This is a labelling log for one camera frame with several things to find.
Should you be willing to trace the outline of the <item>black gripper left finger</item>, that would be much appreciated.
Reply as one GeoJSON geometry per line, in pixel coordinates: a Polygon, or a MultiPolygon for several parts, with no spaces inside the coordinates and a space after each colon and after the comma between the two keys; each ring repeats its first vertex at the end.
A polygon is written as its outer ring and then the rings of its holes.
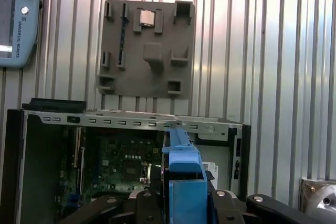
{"type": "Polygon", "coordinates": [[[80,207],[60,223],[162,223],[157,193],[132,192],[129,198],[104,195],[80,207]]]}

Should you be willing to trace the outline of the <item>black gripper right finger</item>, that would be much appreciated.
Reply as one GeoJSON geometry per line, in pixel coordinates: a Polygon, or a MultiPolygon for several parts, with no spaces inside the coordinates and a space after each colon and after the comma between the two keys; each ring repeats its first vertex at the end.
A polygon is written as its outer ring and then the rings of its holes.
{"type": "Polygon", "coordinates": [[[231,191],[217,190],[208,195],[209,223],[319,223],[303,212],[269,196],[254,194],[243,202],[231,191]]]}

